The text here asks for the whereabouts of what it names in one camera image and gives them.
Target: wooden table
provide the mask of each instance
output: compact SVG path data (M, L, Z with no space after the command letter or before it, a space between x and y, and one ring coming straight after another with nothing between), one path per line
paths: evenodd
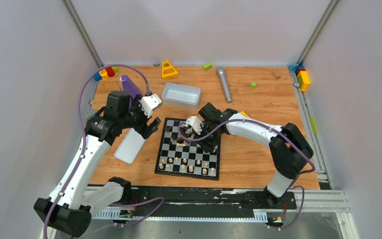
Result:
M137 68L147 77L151 91L160 97L167 82L199 87L201 88L199 109L211 102L221 111L226 108L244 111L251 118L266 123L285 125L292 122L303 132L287 68L227 67L226 74L233 98L230 104L223 95L215 67L207 71L201 66L176 67L179 75L165 80L161 78L161 67ZM272 70L279 71L282 77L275 80ZM145 84L140 75L129 69L119 69L117 76L100 81L93 103L95 110L106 104L107 95L111 91L119 89L116 81L119 81L119 76L123 74L127 74L143 92L145 91ZM250 88L251 82L257 83L255 89ZM161 119L160 128L162 128L166 117L186 119L189 116L197 116L198 110L162 105L153 113L153 117ZM224 134L221 142L219 181L155 174L162 130L159 129L151 135L132 164L113 157L126 133L125 130L102 158L90 183L106 183L109 178L118 176L133 185L264 188L275 171L268 148L243 137ZM315 173L302 175L297 184L307 189L319 189Z

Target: green cube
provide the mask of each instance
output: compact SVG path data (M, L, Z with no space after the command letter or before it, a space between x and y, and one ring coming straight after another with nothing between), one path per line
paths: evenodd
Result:
M212 67L211 63L210 62L207 62L203 65L203 69L206 71L208 69L210 69Z

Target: yellow triangle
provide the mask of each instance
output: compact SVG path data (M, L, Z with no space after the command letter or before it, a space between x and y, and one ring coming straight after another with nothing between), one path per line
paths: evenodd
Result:
M179 73L169 61L162 62L162 79L177 76Z

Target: white plastic container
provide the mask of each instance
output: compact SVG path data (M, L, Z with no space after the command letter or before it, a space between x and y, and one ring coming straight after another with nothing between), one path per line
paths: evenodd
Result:
M200 97L200 88L174 83L166 83L162 92L162 101L164 104L192 110L198 109Z

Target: green block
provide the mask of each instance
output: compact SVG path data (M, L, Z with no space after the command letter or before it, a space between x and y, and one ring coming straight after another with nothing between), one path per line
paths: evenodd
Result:
M310 116L310 123L311 123L311 127L312 127L313 133L317 134L317 129L315 128L314 120L313 120L313 118L311 116Z
M210 62L207 62L203 65L203 69L206 71L208 69L210 69L212 67L211 63Z

